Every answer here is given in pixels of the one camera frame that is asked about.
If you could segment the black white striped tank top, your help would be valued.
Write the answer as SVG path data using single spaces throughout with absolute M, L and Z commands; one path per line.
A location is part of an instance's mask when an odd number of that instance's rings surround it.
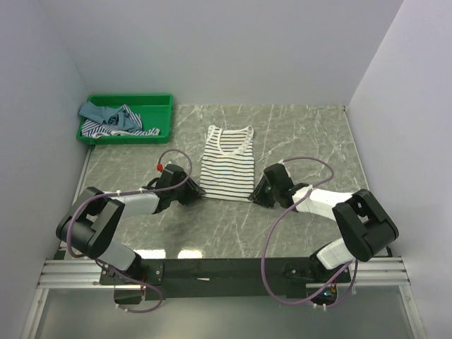
M 247 202 L 254 191 L 254 128 L 209 126 L 201 158 L 200 186 L 207 199 Z

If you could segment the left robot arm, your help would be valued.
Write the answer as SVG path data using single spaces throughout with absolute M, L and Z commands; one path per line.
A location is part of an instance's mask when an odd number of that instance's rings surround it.
M 161 213 L 176 201 L 187 206 L 206 194 L 182 167 L 160 167 L 161 175 L 136 191 L 104 192 L 86 188 L 56 228 L 56 237 L 82 255 L 116 268 L 122 282 L 144 281 L 142 257 L 113 240 L 119 221 L 135 215 Z

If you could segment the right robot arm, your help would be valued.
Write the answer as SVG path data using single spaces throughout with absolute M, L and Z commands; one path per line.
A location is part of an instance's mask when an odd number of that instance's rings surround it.
M 399 231 L 373 193 L 360 189 L 340 193 L 294 184 L 283 164 L 274 164 L 248 199 L 264 208 L 279 203 L 294 212 L 311 213 L 336 222 L 340 238 L 315 251 L 303 263 L 288 266 L 284 274 L 303 283 L 325 282 L 336 268 L 358 260 L 367 262 L 394 242 Z

